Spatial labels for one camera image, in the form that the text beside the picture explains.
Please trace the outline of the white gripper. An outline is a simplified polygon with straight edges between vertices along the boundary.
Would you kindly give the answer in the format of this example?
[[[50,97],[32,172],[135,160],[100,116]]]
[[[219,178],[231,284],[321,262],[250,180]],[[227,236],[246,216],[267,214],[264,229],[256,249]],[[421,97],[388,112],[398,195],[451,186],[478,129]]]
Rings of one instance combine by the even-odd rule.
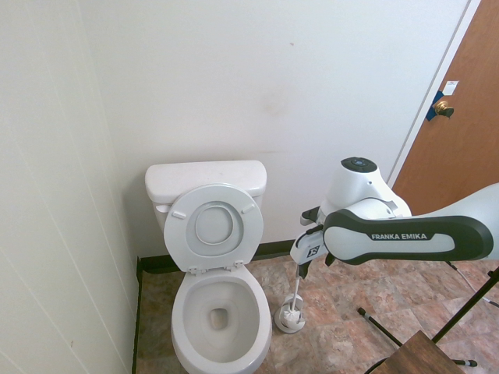
[[[299,236],[290,251],[290,256],[298,265],[297,274],[299,277],[306,279],[309,271],[311,260],[316,259],[326,253],[322,230],[312,232],[305,231]]]

